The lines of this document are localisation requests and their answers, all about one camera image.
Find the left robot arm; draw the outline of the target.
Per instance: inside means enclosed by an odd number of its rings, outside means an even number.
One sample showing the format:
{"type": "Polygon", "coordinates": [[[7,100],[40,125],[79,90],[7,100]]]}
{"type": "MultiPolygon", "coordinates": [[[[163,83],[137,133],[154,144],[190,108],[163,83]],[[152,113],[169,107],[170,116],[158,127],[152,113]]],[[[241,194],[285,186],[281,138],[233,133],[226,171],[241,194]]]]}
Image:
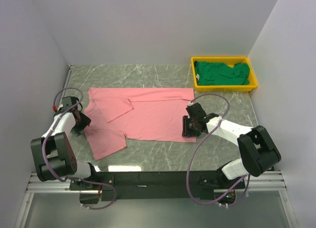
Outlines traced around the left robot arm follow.
{"type": "Polygon", "coordinates": [[[79,98],[62,98],[62,106],[54,109],[54,121],[46,133],[30,143],[35,169],[40,181],[66,178],[81,179],[85,188],[97,187],[99,178],[91,163],[78,162],[68,139],[69,134],[79,136],[91,123],[78,107],[79,98]]]}

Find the pink t shirt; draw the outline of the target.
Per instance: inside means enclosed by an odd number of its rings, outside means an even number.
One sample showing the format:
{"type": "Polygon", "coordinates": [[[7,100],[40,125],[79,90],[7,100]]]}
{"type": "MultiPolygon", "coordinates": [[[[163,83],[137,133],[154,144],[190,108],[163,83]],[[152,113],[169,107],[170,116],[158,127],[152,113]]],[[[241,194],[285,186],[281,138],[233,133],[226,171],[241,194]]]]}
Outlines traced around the pink t shirt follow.
{"type": "Polygon", "coordinates": [[[95,160],[126,148],[126,139],[195,143],[182,136],[191,88],[90,88],[84,133],[95,160]]]}

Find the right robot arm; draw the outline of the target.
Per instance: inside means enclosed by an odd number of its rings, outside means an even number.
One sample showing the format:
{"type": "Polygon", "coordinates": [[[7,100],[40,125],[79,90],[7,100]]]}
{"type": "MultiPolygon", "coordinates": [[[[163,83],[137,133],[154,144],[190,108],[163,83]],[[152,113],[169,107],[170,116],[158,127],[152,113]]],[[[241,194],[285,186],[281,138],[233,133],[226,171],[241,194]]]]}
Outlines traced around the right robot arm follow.
{"type": "Polygon", "coordinates": [[[243,126],[211,113],[206,114],[199,103],[186,107],[183,117],[183,137],[198,137],[202,133],[215,135],[238,146],[240,158],[217,169],[217,184],[228,188],[234,179],[251,175],[258,177],[281,161],[281,154],[265,127],[243,126]]]}

